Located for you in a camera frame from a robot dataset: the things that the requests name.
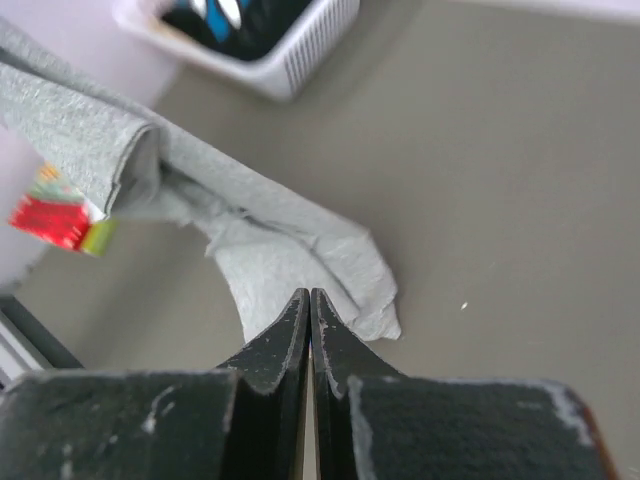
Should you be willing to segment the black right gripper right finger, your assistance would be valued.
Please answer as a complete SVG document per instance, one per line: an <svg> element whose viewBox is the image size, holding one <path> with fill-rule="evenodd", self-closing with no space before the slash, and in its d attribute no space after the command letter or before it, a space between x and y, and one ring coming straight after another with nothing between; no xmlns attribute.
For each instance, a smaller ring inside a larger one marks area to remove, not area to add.
<svg viewBox="0 0 640 480"><path fill-rule="evenodd" d="M590 409L544 379L407 376L310 295L322 479L614 479Z"/></svg>

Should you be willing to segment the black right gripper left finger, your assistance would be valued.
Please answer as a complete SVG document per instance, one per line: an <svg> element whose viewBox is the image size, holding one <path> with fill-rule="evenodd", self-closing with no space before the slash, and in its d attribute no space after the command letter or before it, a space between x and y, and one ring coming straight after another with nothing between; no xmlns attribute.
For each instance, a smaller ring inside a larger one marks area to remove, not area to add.
<svg viewBox="0 0 640 480"><path fill-rule="evenodd" d="M236 355L203 371L49 370L1 396L5 479L287 479L309 347L297 290Z"/></svg>

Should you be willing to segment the grey t shirt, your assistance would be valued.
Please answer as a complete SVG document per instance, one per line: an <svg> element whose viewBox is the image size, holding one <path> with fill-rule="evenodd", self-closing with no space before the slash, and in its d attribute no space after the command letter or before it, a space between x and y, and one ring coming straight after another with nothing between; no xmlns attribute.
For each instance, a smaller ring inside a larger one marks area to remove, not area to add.
<svg viewBox="0 0 640 480"><path fill-rule="evenodd" d="M326 290L365 341L399 338L396 282L367 229L101 86L9 22L1 114L106 215L206 235L246 340L298 288Z"/></svg>

